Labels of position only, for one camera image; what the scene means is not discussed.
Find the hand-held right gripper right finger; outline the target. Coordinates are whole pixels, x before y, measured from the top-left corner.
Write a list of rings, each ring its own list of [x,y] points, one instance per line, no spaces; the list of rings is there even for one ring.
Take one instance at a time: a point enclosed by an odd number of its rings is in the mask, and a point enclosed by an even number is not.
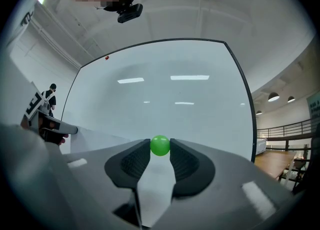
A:
[[[154,229],[275,229],[300,200],[249,160],[170,140],[176,183]]]

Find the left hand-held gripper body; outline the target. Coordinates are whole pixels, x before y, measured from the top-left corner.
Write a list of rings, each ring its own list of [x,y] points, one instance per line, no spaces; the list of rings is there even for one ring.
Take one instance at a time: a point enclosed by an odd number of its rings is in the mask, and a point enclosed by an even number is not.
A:
[[[56,84],[52,83],[48,90],[40,93],[37,91],[29,103],[21,127],[38,134],[43,140],[47,138],[48,130],[53,128],[51,121],[54,119],[53,110],[56,106]]]

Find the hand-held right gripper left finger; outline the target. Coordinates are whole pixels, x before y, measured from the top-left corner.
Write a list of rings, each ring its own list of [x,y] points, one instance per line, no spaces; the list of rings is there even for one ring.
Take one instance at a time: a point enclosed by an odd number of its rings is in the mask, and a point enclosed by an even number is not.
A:
[[[138,181],[151,157],[150,140],[62,154],[56,178],[71,210],[68,229],[142,229]]]

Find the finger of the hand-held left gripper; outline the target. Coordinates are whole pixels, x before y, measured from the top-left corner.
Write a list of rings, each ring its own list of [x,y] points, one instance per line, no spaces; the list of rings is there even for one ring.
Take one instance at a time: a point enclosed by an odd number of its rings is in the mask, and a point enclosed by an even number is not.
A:
[[[59,120],[52,120],[51,123],[53,124],[53,128],[51,130],[55,133],[73,135],[78,132],[78,128],[74,125],[70,125]]]

